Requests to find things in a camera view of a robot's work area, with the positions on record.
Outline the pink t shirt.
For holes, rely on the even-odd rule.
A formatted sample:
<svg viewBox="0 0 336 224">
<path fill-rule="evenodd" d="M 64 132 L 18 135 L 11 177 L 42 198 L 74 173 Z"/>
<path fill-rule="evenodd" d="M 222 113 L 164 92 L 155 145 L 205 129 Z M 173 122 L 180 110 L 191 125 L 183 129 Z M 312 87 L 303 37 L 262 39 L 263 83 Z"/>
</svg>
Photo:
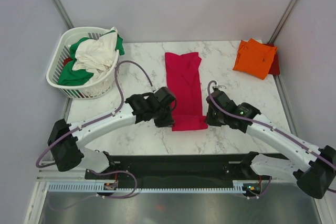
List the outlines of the pink t shirt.
<svg viewBox="0 0 336 224">
<path fill-rule="evenodd" d="M 197 131 L 205 130 L 202 106 L 201 82 L 199 67 L 202 59 L 198 52 L 177 55 L 165 53 L 165 69 L 167 87 L 176 96 L 177 105 L 172 112 L 174 125 L 172 130 Z"/>
</svg>

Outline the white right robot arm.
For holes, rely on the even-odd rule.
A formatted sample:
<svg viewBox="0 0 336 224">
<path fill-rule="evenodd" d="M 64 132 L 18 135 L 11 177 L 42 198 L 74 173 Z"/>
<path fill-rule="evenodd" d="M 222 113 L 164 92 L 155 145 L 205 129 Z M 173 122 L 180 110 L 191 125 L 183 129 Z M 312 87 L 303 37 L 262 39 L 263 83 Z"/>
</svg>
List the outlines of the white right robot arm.
<svg viewBox="0 0 336 224">
<path fill-rule="evenodd" d="M 331 189 L 335 180 L 334 148 L 329 145 L 320 148 L 277 127 L 259 109 L 249 103 L 237 105 L 218 87 L 208 88 L 207 92 L 207 125 L 241 131 L 284 156 L 281 159 L 249 152 L 240 163 L 240 172 L 245 178 L 266 176 L 286 180 L 315 199 L 335 192 Z"/>
</svg>

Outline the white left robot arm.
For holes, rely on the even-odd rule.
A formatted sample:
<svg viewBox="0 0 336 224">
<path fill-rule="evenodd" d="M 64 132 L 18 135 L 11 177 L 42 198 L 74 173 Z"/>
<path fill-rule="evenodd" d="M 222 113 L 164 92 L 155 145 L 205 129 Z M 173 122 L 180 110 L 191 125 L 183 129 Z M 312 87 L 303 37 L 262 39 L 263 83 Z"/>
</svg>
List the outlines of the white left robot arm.
<svg viewBox="0 0 336 224">
<path fill-rule="evenodd" d="M 64 119 L 54 124 L 48 145 L 60 172 L 81 167 L 111 178 L 115 173 L 112 157 L 106 152 L 87 148 L 87 144 L 119 128 L 140 122 L 154 121 L 156 127 L 172 127 L 175 95 L 167 88 L 154 93 L 134 94 L 126 99 L 121 109 L 88 120 L 68 124 Z"/>
</svg>

